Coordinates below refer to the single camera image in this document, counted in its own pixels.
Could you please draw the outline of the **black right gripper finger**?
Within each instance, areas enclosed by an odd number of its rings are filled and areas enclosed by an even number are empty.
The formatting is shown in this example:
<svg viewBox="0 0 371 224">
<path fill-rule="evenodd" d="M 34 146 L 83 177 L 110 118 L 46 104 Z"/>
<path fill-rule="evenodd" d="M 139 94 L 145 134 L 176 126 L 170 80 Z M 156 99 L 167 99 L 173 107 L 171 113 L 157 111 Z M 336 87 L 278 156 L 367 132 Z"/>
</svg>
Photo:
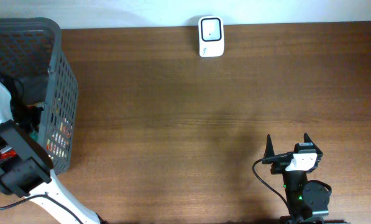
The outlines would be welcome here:
<svg viewBox="0 0 371 224">
<path fill-rule="evenodd" d="M 267 141 L 266 141 L 265 152 L 264 152 L 263 158 L 268 159 L 270 157 L 273 157 L 274 155 L 275 155 L 275 152 L 273 150 L 273 143 L 272 143 L 271 135 L 267 134 Z"/>
<path fill-rule="evenodd" d="M 304 143 L 313 143 L 312 139 L 309 137 L 308 133 L 303 135 Z"/>
</svg>

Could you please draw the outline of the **red snack bag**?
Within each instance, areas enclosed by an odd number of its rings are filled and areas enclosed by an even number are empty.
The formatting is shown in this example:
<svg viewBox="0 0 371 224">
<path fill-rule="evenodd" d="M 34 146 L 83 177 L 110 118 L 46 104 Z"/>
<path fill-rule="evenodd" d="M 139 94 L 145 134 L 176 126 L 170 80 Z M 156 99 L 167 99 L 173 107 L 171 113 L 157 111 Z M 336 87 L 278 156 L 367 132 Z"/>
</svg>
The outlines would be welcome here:
<svg viewBox="0 0 371 224">
<path fill-rule="evenodd" d="M 0 162 L 4 162 L 6 159 L 16 157 L 17 153 L 11 147 L 7 146 L 0 151 Z"/>
</svg>

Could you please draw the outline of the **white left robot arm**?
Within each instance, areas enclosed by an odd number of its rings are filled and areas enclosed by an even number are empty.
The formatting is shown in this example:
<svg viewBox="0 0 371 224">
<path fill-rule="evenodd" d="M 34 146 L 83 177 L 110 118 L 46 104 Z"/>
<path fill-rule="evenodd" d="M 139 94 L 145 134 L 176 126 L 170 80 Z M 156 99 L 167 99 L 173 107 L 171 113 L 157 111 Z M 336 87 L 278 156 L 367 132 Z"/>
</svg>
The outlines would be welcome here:
<svg viewBox="0 0 371 224">
<path fill-rule="evenodd" d="M 63 186 L 45 149 L 14 122 L 11 100 L 0 82 L 0 192 L 20 199 L 0 210 L 33 202 L 59 223 L 104 223 Z"/>
</svg>

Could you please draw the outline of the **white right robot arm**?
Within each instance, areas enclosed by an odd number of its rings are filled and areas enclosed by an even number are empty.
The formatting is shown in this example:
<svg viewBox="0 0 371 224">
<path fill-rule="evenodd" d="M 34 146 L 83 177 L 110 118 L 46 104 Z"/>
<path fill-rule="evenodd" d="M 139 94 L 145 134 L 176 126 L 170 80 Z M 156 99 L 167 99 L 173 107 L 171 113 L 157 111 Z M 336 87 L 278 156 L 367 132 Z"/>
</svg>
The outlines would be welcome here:
<svg viewBox="0 0 371 224">
<path fill-rule="evenodd" d="M 275 154 L 271 136 L 267 136 L 262 163 L 271 165 L 272 175 L 282 175 L 289 211 L 287 217 L 280 218 L 281 223 L 323 223 L 329 215 L 331 186 L 307 178 L 318 168 L 323 152 L 306 133 L 303 139 L 291 152 Z"/>
</svg>

